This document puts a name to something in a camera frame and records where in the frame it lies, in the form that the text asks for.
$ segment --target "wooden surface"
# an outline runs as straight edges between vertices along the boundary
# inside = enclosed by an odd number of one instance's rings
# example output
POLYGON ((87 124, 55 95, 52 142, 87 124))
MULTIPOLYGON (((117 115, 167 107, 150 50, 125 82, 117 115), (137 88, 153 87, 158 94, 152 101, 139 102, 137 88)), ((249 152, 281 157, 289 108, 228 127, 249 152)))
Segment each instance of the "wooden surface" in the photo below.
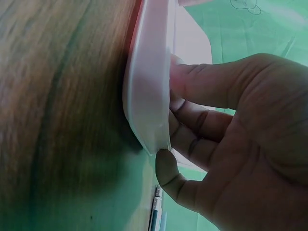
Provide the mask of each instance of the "wooden surface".
POLYGON ((153 159, 121 101, 139 3, 0 1, 1 231, 147 229, 153 159))

